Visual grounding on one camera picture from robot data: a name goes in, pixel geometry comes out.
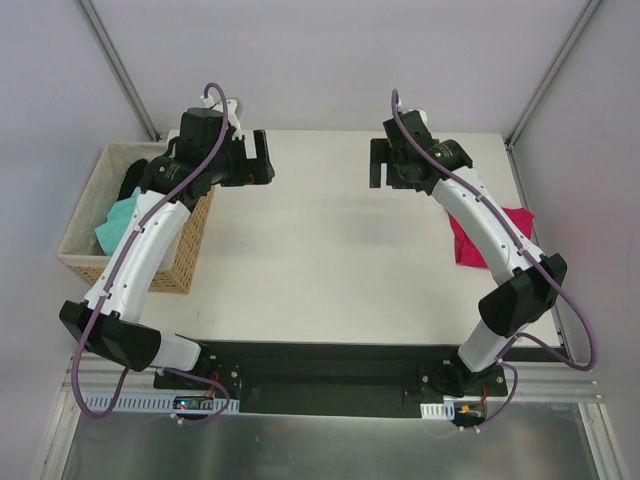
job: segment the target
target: red cloth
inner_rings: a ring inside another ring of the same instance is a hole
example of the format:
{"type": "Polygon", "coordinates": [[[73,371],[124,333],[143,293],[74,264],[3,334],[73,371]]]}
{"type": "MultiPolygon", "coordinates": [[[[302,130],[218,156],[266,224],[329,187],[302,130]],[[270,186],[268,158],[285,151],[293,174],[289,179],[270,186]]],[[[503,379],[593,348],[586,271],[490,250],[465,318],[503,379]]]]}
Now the red cloth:
{"type": "MultiPolygon", "coordinates": [[[[533,233],[533,213],[526,208],[505,208],[503,209],[516,227],[531,240],[533,233]]],[[[460,224],[449,214],[449,223],[455,235],[456,263],[468,267],[487,268],[487,263],[482,258],[480,251],[473,244],[471,239],[462,230],[460,224]]]]}

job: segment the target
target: basket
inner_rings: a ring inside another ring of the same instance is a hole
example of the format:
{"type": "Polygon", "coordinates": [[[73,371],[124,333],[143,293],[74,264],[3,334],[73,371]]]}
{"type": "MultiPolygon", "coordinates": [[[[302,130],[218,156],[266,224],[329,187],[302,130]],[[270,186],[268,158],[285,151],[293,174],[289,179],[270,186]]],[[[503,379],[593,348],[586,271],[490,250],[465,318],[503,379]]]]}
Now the basket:
{"type": "MultiPolygon", "coordinates": [[[[152,160],[166,149],[164,143],[150,142],[112,143],[104,148],[57,252],[64,264],[91,284],[100,277],[110,260],[98,244],[95,228],[104,223],[107,212],[117,200],[127,169],[136,160],[152,160]]],[[[149,291],[189,292],[212,198],[213,190],[200,199],[182,232],[167,249],[149,291]]]]}

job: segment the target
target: white wall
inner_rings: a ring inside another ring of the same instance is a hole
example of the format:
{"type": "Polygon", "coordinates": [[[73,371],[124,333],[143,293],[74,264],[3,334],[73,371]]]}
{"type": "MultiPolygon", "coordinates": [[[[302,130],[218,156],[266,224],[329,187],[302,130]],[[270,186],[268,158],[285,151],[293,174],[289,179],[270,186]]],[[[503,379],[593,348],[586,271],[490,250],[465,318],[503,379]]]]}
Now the white wall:
{"type": "MultiPolygon", "coordinates": [[[[640,417],[640,2],[609,0],[518,143],[547,251],[593,318],[597,369],[632,478],[640,417]]],[[[565,321],[575,321],[566,308],[565,321]]],[[[576,340],[584,353],[584,336],[576,340]]]]}
{"type": "Polygon", "coordinates": [[[585,0],[96,0],[160,131],[215,78],[247,128],[508,133],[585,0]]]}
{"type": "Polygon", "coordinates": [[[0,2],[0,477],[29,478],[87,284],[55,250],[105,143],[143,140],[75,3],[0,2]]]}

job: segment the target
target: turquoise cloth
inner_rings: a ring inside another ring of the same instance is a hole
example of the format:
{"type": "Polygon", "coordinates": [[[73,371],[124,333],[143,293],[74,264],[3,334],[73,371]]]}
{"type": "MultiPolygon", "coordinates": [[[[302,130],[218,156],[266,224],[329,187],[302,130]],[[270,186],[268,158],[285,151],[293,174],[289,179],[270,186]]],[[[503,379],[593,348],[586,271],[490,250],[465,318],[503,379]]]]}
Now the turquoise cloth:
{"type": "Polygon", "coordinates": [[[129,198],[114,203],[109,213],[107,213],[107,221],[96,228],[98,242],[106,255],[111,256],[116,251],[124,232],[129,226],[129,221],[136,207],[136,197],[139,193],[140,188],[138,187],[129,198]]]}

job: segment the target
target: gray floor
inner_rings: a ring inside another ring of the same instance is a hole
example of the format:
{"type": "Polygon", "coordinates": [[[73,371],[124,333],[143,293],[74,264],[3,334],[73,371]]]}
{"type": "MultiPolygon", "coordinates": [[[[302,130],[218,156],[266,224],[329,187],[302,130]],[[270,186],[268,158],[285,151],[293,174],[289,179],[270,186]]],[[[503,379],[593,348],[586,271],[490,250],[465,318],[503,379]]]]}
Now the gray floor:
{"type": "Polygon", "coordinates": [[[82,417],[85,435],[121,438],[76,433],[63,479],[597,478],[575,405],[514,404],[480,434],[448,422],[253,415],[200,426],[161,419],[127,433],[149,417],[82,417]]]}

